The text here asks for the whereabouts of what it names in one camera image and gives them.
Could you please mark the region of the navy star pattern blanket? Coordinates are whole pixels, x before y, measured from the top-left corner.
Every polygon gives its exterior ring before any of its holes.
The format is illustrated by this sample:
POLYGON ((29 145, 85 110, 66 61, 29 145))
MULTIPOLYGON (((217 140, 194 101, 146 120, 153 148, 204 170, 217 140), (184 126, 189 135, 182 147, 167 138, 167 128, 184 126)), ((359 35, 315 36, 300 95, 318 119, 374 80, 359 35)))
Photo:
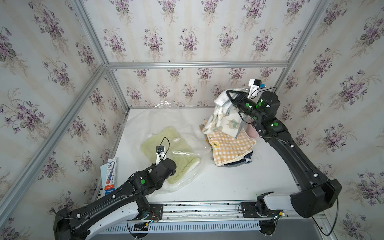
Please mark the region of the navy star pattern blanket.
POLYGON ((241 166, 243 164, 250 164, 252 162, 252 155, 253 155, 253 152, 250 152, 247 155, 245 155, 241 160, 237 162, 224 164, 223 167, 233 168, 233 167, 241 166))

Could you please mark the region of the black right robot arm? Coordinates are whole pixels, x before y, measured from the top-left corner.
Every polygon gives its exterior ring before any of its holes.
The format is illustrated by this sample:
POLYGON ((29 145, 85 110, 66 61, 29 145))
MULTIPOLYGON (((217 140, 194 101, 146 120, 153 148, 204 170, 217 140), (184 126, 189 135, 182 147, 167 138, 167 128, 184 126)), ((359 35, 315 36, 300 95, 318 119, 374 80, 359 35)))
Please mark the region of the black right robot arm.
POLYGON ((342 185, 336 179, 330 180, 310 161, 276 117, 281 103, 275 93, 263 92, 257 102, 245 92, 227 90, 226 94, 240 115, 251 118, 252 127, 281 156, 300 187, 299 192, 288 195, 268 192, 258 196, 254 210, 261 218, 276 217, 278 211, 288 210, 307 219, 340 205, 342 185))

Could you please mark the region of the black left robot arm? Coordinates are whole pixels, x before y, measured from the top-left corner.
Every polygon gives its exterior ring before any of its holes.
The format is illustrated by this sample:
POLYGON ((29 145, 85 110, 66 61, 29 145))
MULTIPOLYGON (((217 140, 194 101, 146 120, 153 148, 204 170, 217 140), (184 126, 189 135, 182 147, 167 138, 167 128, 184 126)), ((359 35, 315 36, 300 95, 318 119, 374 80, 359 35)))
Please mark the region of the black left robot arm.
POLYGON ((56 213, 53 232, 56 240, 90 240, 100 232, 150 211, 147 195, 161 189, 165 180, 176 173, 171 159, 161 160, 133 173, 112 193, 78 209, 63 208, 56 213))

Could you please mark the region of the clear plastic vacuum bag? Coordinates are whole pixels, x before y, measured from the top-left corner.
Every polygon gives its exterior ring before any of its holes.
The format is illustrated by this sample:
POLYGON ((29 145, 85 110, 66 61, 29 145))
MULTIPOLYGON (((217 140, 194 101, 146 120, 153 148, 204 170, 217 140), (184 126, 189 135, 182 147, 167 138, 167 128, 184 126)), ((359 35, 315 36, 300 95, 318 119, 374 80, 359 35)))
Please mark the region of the clear plastic vacuum bag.
POLYGON ((139 165, 158 165, 171 159, 176 172, 165 180, 161 193, 173 193, 190 184, 205 166, 212 149, 187 123, 174 104, 161 102, 127 121, 124 137, 139 165))

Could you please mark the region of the orange checked sunflower blanket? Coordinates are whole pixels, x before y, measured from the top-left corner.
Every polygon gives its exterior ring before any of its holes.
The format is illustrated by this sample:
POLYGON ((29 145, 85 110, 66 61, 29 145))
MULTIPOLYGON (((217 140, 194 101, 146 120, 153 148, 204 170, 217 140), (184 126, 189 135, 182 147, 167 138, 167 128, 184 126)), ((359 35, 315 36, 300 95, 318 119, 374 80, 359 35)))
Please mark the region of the orange checked sunflower blanket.
POLYGON ((222 132, 222 127, 217 131, 206 134, 213 150, 213 159, 217 167, 237 163, 252 152, 256 140, 250 138, 241 130, 237 138, 222 132))

